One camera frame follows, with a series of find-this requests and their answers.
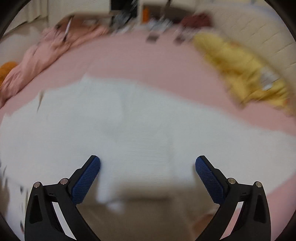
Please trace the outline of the white fluffy knit sweater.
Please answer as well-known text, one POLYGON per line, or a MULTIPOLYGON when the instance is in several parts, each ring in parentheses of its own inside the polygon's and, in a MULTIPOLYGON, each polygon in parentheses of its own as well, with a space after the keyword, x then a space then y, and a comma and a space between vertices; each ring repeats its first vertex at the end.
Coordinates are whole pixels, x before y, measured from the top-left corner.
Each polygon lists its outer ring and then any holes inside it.
POLYGON ((295 173, 295 135, 136 82, 89 76, 3 117, 1 164, 27 188, 70 176, 91 155, 101 170, 79 210, 102 240, 193 240, 194 223, 217 210, 196 158, 271 192, 295 173))

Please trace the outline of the small folding lap table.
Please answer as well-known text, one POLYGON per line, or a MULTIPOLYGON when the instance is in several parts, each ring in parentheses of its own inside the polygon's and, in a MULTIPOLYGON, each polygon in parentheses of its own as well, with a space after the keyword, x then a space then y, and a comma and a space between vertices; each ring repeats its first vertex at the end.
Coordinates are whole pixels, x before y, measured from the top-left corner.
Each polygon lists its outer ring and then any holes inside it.
POLYGON ((81 25, 93 26, 93 25, 98 25, 102 21, 105 21, 107 19, 111 19, 117 13, 118 11, 109 11, 109 12, 77 11, 64 16, 55 25, 55 28, 58 30, 60 29, 60 27, 66 26, 65 33, 62 40, 62 42, 66 42, 72 22, 81 23, 81 25))

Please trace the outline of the yellow cat print blanket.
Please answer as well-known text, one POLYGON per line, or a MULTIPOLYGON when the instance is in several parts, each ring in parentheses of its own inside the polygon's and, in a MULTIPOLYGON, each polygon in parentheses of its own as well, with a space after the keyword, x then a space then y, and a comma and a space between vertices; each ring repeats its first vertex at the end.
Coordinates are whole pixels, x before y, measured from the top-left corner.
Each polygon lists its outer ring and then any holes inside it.
POLYGON ((199 31, 193 37, 193 44, 219 72, 239 106, 265 101, 293 114, 287 82, 254 53, 214 32, 199 31))

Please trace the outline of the orange pumpkin cushion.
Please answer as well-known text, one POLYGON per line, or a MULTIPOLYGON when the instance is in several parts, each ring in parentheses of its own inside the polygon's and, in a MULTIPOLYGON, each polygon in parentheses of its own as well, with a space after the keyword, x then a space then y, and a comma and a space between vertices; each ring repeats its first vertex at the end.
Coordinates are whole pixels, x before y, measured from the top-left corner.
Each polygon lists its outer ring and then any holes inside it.
POLYGON ((13 68, 15 68, 18 64, 14 61, 6 62, 0 67, 0 86, 3 81, 7 77, 7 75, 11 72, 13 68))

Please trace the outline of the pink crumpled duvet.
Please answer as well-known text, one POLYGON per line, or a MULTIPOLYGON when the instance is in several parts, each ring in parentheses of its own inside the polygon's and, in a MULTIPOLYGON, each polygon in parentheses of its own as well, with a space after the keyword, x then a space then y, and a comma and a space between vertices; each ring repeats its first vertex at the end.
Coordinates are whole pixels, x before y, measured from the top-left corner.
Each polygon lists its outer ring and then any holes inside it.
POLYGON ((108 32, 109 28, 100 24, 45 29, 39 42, 27 49, 22 61, 4 78, 1 107, 67 51, 108 32))

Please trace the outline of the pink bed sheet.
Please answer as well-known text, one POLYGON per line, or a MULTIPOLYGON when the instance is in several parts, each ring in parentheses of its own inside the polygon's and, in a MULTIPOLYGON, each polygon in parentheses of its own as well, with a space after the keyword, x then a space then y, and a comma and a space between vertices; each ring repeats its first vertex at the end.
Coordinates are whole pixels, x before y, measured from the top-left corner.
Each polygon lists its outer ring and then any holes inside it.
MULTIPOLYGON (((99 37, 69 50, 6 102, 1 108, 1 123, 5 115, 13 114, 41 92, 67 87, 89 76, 136 82, 186 101, 216 108, 251 126, 295 135, 295 119, 284 111, 265 102, 253 102, 239 108, 226 92, 218 72, 192 44, 176 45, 172 32, 162 35, 156 43, 149 43, 146 38, 146 32, 135 31, 99 37)), ((31 188, 8 178, 1 164, 1 212, 21 240, 31 188)), ((274 240, 295 211, 295 173, 266 193, 271 238, 274 240)))

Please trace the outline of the cream tufted headboard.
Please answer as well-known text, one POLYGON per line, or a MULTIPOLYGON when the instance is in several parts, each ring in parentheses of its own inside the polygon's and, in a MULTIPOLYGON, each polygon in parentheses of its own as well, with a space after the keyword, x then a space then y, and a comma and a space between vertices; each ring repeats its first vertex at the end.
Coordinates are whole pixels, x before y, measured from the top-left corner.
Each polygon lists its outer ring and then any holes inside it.
POLYGON ((277 13, 248 4, 200 4, 215 28, 240 42, 272 65, 290 82, 295 81, 295 40, 277 13))

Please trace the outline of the small dark charger block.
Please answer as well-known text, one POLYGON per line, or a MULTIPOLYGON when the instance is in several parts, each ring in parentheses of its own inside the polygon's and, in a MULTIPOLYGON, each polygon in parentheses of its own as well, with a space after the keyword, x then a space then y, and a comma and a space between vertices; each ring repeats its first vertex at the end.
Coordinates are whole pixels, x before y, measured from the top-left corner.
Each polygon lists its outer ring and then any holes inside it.
POLYGON ((183 36, 183 35, 178 35, 178 36, 175 38, 174 43, 175 43, 176 45, 180 45, 180 44, 182 44, 184 41, 185 41, 184 36, 183 36))

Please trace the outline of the dark red clothing pile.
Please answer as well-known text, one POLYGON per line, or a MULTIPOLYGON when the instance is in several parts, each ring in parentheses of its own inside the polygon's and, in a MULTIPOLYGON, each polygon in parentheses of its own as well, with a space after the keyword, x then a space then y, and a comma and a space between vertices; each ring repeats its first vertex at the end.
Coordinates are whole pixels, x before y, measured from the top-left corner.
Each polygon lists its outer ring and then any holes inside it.
POLYGON ((186 16, 181 20, 184 28, 200 29, 212 26, 212 18, 207 13, 199 13, 196 15, 186 16))

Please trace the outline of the small black box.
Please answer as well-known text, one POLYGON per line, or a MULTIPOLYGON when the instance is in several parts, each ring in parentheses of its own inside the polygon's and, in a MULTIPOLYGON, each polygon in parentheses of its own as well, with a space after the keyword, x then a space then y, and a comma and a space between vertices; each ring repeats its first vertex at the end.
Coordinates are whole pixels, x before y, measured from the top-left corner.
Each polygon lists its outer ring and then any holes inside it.
POLYGON ((149 43, 155 43, 159 39, 159 35, 157 34, 149 34, 146 41, 149 43))

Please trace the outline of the orange bottle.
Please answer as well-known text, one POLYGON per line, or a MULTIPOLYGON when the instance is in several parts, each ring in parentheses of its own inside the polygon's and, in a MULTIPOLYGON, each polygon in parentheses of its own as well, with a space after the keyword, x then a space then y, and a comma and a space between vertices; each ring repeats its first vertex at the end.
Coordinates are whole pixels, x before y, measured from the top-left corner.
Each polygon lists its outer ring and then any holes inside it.
POLYGON ((149 8, 144 6, 142 10, 142 23, 147 23, 149 21, 149 8))

